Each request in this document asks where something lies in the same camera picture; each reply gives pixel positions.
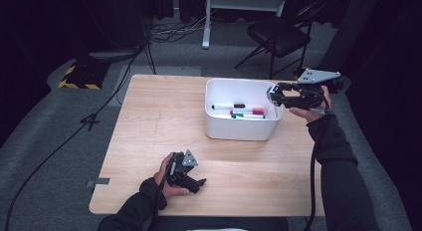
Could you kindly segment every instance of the hand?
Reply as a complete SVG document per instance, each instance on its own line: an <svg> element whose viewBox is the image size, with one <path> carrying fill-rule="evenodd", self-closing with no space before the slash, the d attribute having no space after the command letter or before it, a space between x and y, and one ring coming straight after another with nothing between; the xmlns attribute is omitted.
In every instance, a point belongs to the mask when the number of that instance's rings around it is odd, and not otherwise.
<svg viewBox="0 0 422 231"><path fill-rule="evenodd" d="M154 180L155 183L159 186L159 184L161 183L161 179L162 177L165 175L165 169L167 167L167 164L170 162L171 158L173 157L173 152L169 153L167 155L167 157L165 157L164 160L162 160L161 162L161 166L159 167L159 171L156 172L154 174ZM189 190L186 188L181 188L181 187L177 187L177 186L170 186L167 183L167 180L164 180L164 188L162 189L162 194L164 195L164 197L170 198L173 196L181 196L181 195L185 195L188 194Z"/></svg>
<svg viewBox="0 0 422 231"><path fill-rule="evenodd" d="M328 102L329 108L332 109L332 100L331 100L331 97L329 96L328 88L326 86L321 86L321 87L323 89L323 95L325 96L326 101ZM308 111L308 110L302 110L298 108L290 108L289 111L296 116L305 118L307 122L312 122L322 117L322 115L319 113Z"/></svg>

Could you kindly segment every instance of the person's left hand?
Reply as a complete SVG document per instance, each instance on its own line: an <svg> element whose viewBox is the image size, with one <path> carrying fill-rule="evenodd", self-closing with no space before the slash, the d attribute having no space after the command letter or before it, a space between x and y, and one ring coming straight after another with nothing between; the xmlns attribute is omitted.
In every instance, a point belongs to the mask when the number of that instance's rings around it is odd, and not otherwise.
<svg viewBox="0 0 422 231"><path fill-rule="evenodd" d="M167 167L167 164L170 162L171 158L173 157L174 152L171 152L165 157L164 160L161 162L161 166L159 167L159 171L154 174L154 180L155 183L159 186L161 183L161 179L165 174L165 169ZM166 199L173 197L173 196L181 196L188 194L189 190L186 188L181 188L177 186L170 186L167 183L167 180L164 181L164 188L162 189L162 194Z"/></svg>

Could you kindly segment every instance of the yellow and black object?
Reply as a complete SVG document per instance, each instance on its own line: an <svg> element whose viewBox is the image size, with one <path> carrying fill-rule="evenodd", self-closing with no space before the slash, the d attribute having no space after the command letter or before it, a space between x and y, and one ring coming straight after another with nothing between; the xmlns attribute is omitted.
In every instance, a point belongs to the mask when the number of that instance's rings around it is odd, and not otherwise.
<svg viewBox="0 0 422 231"><path fill-rule="evenodd" d="M110 63L72 63L59 83L59 88L94 89L103 88L103 81Z"/></svg>

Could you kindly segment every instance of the marker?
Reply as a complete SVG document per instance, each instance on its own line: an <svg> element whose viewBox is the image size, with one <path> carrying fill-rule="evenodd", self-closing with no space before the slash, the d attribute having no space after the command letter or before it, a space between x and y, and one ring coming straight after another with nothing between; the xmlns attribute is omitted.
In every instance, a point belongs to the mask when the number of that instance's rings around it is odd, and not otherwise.
<svg viewBox="0 0 422 231"><path fill-rule="evenodd" d="M234 114L244 114L244 115L263 115L264 110L263 109L231 109L230 115Z"/></svg>
<svg viewBox="0 0 422 231"><path fill-rule="evenodd" d="M232 118L265 118L264 115L243 115L243 114L233 114Z"/></svg>
<svg viewBox="0 0 422 231"><path fill-rule="evenodd" d="M216 104L211 106L211 109L215 109L215 110L219 110L219 109L243 109L245 107L245 105L241 105L241 104L235 104L235 105L231 105L231 104Z"/></svg>

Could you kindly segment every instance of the chair backrest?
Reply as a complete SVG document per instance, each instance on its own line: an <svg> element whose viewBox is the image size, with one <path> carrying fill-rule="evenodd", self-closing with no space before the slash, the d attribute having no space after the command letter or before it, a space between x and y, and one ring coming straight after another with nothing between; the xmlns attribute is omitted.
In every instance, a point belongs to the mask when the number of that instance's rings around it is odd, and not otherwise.
<svg viewBox="0 0 422 231"><path fill-rule="evenodd" d="M288 19L289 24L307 24L313 22L320 12L333 0L319 0L297 12L292 18Z"/></svg>

